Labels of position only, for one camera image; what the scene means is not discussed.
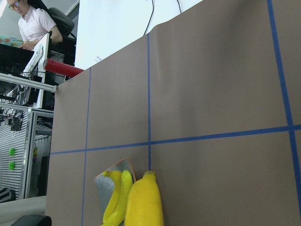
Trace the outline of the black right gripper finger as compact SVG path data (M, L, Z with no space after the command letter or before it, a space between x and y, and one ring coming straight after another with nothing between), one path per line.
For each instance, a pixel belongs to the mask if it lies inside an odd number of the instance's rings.
M12 226L52 226L52 219L45 215L25 215L14 222Z

